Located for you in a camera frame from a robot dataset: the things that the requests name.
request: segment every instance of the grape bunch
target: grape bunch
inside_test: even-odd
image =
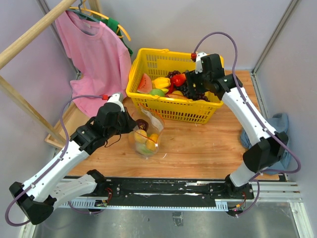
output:
[[[174,71],[168,72],[168,75],[166,76],[166,78],[169,78],[170,80],[172,80],[172,77],[177,75],[177,74],[180,74],[180,72],[178,70],[174,70]],[[189,90],[188,90],[187,82],[185,82],[180,87],[175,86],[175,89],[178,90],[178,91],[181,91],[184,94],[184,96],[186,98],[188,98],[188,99],[192,99],[194,101],[195,100],[205,100],[206,102],[210,102],[208,97],[206,97],[204,93],[198,93],[196,91],[196,88],[194,88],[195,95],[191,96],[190,93],[189,93]]]
[[[185,82],[182,86],[180,87],[175,87],[177,90],[181,91],[184,96],[186,98],[189,98],[189,99],[192,99],[194,101],[196,100],[205,100],[206,102],[210,102],[208,97],[205,96],[204,93],[198,93],[196,91],[196,88],[194,88],[195,90],[195,95],[194,96],[191,96],[191,94],[189,93],[189,89],[188,89],[188,85],[187,85],[187,82]]]
[[[168,75],[166,76],[166,78],[169,78],[170,80],[172,80],[172,77],[177,75],[177,74],[180,74],[180,72],[177,70],[170,71],[170,72],[168,72]]]

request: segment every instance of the yellow basket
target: yellow basket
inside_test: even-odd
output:
[[[223,102],[213,93],[207,93],[210,102],[202,102],[191,99],[165,98],[137,92],[143,73],[154,80],[158,77],[166,77],[169,71],[184,72],[194,69],[195,63],[192,62],[189,53],[171,52],[168,49],[142,48],[131,67],[126,89],[127,95],[137,108],[139,108],[139,104],[142,104],[159,113],[164,119],[207,123],[215,110],[223,105]]]

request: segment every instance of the gray towel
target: gray towel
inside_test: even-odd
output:
[[[272,118],[267,119],[267,122],[273,126],[277,132],[282,132],[284,131],[285,133],[287,132],[288,129],[288,116],[286,113],[278,113],[275,114]],[[243,147],[250,149],[252,146],[250,144],[248,135],[246,134],[246,131],[242,129],[241,135],[240,135],[240,140],[243,145]],[[288,164],[291,160],[291,155],[285,150],[284,154],[282,156],[282,159],[269,167],[269,169],[274,169],[274,170],[286,170],[288,167]],[[267,172],[267,174],[274,175],[277,174],[276,172]]]

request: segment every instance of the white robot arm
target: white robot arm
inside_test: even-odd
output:
[[[113,94],[103,105],[96,117],[80,126],[72,134],[68,148],[61,158],[65,147],[36,175],[24,183],[15,182],[9,190],[13,197],[26,191],[17,204],[36,225],[44,221],[57,207],[83,194],[98,194],[105,190],[106,179],[96,170],[57,186],[62,178],[81,161],[88,158],[96,149],[103,146],[109,138],[117,134],[129,133],[136,126],[122,104],[123,96]],[[38,177],[45,176],[36,183]]]
[[[189,91],[194,94],[194,84],[198,92],[210,91],[222,100],[235,114],[245,129],[252,147],[243,154],[241,166],[227,176],[228,191],[234,193],[247,184],[258,172],[278,162],[284,148],[270,134],[278,137],[285,145],[288,136],[285,132],[277,133],[249,100],[241,81],[237,88],[232,74],[225,75],[218,54],[207,55],[204,52],[192,54],[196,62],[193,71],[185,73]]]
[[[241,166],[225,179],[226,192],[241,194],[244,186],[259,171],[273,165],[281,159],[284,149],[271,138],[267,130],[275,134],[284,144],[288,137],[277,133],[262,117],[256,107],[249,101],[266,130],[256,120],[236,87],[232,74],[224,75],[220,57],[217,54],[199,53],[196,58],[196,70],[185,73],[190,93],[194,93],[194,84],[198,92],[211,91],[232,110],[245,129],[252,148],[243,155]],[[242,83],[240,89],[245,98],[248,96]],[[116,134],[129,133],[136,126],[122,104],[122,95],[114,94],[102,106],[96,117],[91,118],[85,125],[77,128],[71,136],[67,151],[60,158],[62,151],[55,156],[43,169],[24,183],[15,182],[10,187],[13,197],[17,198],[27,188],[25,194],[17,199],[17,204],[36,225],[47,219],[61,204],[83,194],[98,194],[105,190],[106,179],[98,171],[88,171],[86,175],[62,186],[58,182],[78,163],[88,158],[96,149],[103,146],[109,138]],[[56,164],[48,173],[47,169]],[[34,184],[39,176],[45,176]]]

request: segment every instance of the wooden rod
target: wooden rod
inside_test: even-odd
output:
[[[13,42],[0,54],[0,69],[10,62],[28,44],[30,44],[41,32],[51,25],[64,11],[66,11],[76,0],[62,0],[56,7],[48,12],[41,20],[27,30],[19,39]],[[4,78],[0,76],[0,90],[2,90],[23,111],[31,116],[40,125],[45,127],[56,140],[65,143],[65,139],[57,130],[49,124]]]
[[[23,111],[31,116],[36,122],[45,127],[56,140],[65,143],[65,139],[58,131],[52,127],[4,78],[0,76],[0,90],[3,91],[13,102],[15,102]]]
[[[62,0],[56,7],[49,11],[41,20],[35,23],[19,39],[13,42],[0,54],[0,69],[6,66],[18,53],[30,44],[42,31],[52,24],[76,0]]]

